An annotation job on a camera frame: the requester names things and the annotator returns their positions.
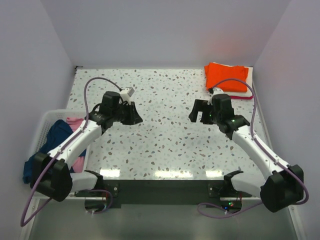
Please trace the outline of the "orange t-shirt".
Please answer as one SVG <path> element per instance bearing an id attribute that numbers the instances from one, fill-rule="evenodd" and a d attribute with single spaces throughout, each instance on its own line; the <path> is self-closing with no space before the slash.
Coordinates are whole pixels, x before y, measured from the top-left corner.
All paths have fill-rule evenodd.
<path id="1" fill-rule="evenodd" d="M 211 89 L 214 85 L 226 79 L 238 79 L 242 82 L 247 82 L 249 74 L 249 68 L 245 66 L 227 66 L 215 62 L 210 62 L 204 66 L 204 73 L 206 76 L 206 89 Z M 245 93 L 247 92 L 247 86 L 235 81 L 225 81 L 220 83 L 218 88 L 221 88 L 224 92 Z"/>

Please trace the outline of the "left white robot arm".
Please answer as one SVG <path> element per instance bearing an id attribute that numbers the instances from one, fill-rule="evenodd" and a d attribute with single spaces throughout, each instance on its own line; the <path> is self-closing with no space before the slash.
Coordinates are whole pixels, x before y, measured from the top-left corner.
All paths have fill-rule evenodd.
<path id="1" fill-rule="evenodd" d="M 131 100 L 133 94 L 132 87 L 126 87 L 120 92 L 106 91 L 101 103 L 86 115 L 80 127 L 64 142 L 48 153 L 36 153 L 30 187 L 57 202 L 79 191 L 99 196 L 105 190 L 102 175 L 89 170 L 72 173 L 70 169 L 80 154 L 114 123 L 128 126 L 142 123 L 135 103 Z"/>

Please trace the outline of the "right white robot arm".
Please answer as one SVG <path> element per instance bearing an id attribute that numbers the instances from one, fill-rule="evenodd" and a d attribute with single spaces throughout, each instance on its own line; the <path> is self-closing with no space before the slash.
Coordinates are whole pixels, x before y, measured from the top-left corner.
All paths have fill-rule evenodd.
<path id="1" fill-rule="evenodd" d="M 304 171 L 298 165 L 290 165 L 277 156 L 253 130 L 253 124 L 244 116 L 235 114 L 229 95 L 220 93 L 210 100 L 196 99 L 188 118 L 195 123 L 201 113 L 201 123 L 217 125 L 249 156 L 264 177 L 263 183 L 251 183 L 238 178 L 241 170 L 223 177 L 220 194 L 233 197 L 245 192 L 261 199 L 262 204 L 272 213 L 290 205 L 302 205 L 309 200 L 304 184 Z"/>

